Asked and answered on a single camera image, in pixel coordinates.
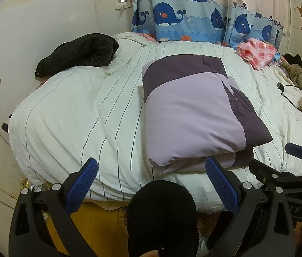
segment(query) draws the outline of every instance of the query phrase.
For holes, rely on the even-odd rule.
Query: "curtain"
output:
[[[132,0],[132,31],[157,41],[207,41],[236,48],[250,37],[279,47],[285,0]]]

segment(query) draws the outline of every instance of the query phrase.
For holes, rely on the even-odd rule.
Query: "cartoon whale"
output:
[[[234,23],[236,31],[239,34],[247,35],[250,33],[250,26],[246,18],[246,14],[239,15]]]
[[[148,14],[149,14],[148,11],[141,12],[140,16],[144,17],[144,20],[141,20],[140,17],[139,17],[139,10],[137,8],[134,12],[134,16],[133,16],[133,19],[132,19],[133,27],[138,26],[138,25],[143,25],[146,22],[146,15],[148,15]]]
[[[272,26],[271,25],[267,25],[263,28],[263,31],[262,31],[262,37],[265,41],[268,41],[268,39],[270,38],[271,36],[271,29],[272,29]]]
[[[220,14],[220,12],[215,9],[215,11],[213,11],[210,20],[212,22],[212,25],[215,29],[226,29],[226,25],[224,24],[224,21],[222,20],[222,16]]]
[[[177,11],[177,14],[181,14],[182,17],[178,19],[174,13],[173,8],[167,3],[159,3],[153,8],[154,22],[158,25],[178,24],[183,20],[186,11],[179,10]]]

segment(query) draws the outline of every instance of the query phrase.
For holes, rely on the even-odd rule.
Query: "black jacket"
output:
[[[35,76],[55,75],[74,66],[108,66],[118,48],[119,44],[110,36],[87,34],[58,46],[39,62]]]

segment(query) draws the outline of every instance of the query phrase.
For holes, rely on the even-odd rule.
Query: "white striped duvet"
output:
[[[223,205],[205,173],[158,175],[146,164],[145,108],[141,68],[172,54],[204,54],[222,59],[268,127],[273,141],[255,148],[260,161],[278,171],[302,175],[302,161],[287,155],[287,142],[302,146],[302,113],[280,96],[277,82],[290,81],[276,66],[255,71],[235,50],[205,42],[147,42],[133,33],[116,37],[120,48],[108,67],[74,67],[34,91],[14,111],[9,141],[18,164],[34,185],[63,182],[89,157],[99,163],[86,198],[128,201],[145,184],[165,179],[184,185],[198,211]],[[286,88],[298,103],[302,92]],[[248,168],[233,169],[241,181],[259,182]]]

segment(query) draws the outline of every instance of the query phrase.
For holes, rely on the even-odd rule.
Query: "screw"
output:
[[[57,191],[57,190],[60,190],[61,187],[62,187],[61,184],[54,184],[54,185],[52,186],[52,189],[55,190],[55,191]]]
[[[249,182],[242,183],[242,186],[247,190],[250,190],[252,188],[252,185]]]
[[[21,190],[21,194],[26,195],[28,193],[28,191],[29,191],[29,189],[27,187],[25,187]]]
[[[276,187],[276,192],[281,194],[281,193],[283,193],[283,189],[280,186],[277,186]]]

